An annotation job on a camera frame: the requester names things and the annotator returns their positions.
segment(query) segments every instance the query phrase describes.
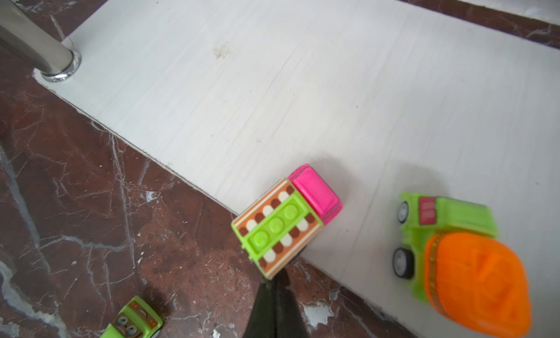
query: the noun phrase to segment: red marble floor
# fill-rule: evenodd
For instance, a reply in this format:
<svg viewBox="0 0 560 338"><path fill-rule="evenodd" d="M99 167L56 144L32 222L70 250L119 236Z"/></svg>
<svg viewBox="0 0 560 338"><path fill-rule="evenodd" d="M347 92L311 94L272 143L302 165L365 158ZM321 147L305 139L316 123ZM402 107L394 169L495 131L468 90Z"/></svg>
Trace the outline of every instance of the red marble floor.
<svg viewBox="0 0 560 338"><path fill-rule="evenodd" d="M105 1L20 6L60 39ZM560 29L540 21L404 1L560 46ZM97 337L136 294L164 317L161 337L241 337L260 275L231 232L234 215L42 88L2 48L0 63L0 337ZM287 270L312 337L413 336L304 260Z"/></svg>

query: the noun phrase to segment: orange mixer drum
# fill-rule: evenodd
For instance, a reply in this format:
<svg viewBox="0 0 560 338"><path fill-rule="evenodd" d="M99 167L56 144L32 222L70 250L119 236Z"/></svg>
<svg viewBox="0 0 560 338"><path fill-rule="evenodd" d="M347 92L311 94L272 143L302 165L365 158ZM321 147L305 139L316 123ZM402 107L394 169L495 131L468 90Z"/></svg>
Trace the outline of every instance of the orange mixer drum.
<svg viewBox="0 0 560 338"><path fill-rule="evenodd" d="M528 283L512 250L475 234L441 233L428 241L424 259L424 290L440 314L497 337L527 333Z"/></svg>

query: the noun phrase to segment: pink plastic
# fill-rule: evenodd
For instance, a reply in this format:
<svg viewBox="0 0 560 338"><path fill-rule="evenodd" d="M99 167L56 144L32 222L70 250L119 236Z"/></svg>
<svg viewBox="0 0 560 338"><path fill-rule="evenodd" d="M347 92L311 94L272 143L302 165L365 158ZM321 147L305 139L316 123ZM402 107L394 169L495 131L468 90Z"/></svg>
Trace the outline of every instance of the pink plastic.
<svg viewBox="0 0 560 338"><path fill-rule="evenodd" d="M298 189L326 226L342 210L342 202L319 174L305 164L290 174L288 180Z"/></svg>

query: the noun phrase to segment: metal pole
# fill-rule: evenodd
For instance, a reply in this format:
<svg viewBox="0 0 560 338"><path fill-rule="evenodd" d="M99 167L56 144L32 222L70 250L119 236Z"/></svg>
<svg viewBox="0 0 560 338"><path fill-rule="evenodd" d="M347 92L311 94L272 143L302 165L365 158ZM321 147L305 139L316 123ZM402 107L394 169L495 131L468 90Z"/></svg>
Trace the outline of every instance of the metal pole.
<svg viewBox="0 0 560 338"><path fill-rule="evenodd" d="M29 61L47 81L63 81L80 65L78 52L39 28L10 0L0 0L0 44Z"/></svg>

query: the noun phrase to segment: toy truck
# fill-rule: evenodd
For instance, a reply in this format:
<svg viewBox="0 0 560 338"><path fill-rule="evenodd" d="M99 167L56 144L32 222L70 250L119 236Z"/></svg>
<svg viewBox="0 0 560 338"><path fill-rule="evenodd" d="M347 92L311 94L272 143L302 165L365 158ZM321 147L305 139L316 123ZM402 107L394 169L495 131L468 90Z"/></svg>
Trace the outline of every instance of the toy truck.
<svg viewBox="0 0 560 338"><path fill-rule="evenodd" d="M451 198L402 193L397 219L402 243L396 276L412 296L475 331L522 337L531 325L528 282L521 260L494 240L490 209Z"/></svg>
<svg viewBox="0 0 560 338"><path fill-rule="evenodd" d="M164 321L139 296L125 305L111 321L101 338L150 338Z"/></svg>
<svg viewBox="0 0 560 338"><path fill-rule="evenodd" d="M231 227L270 280L342 210L342 202L308 164L245 210Z"/></svg>

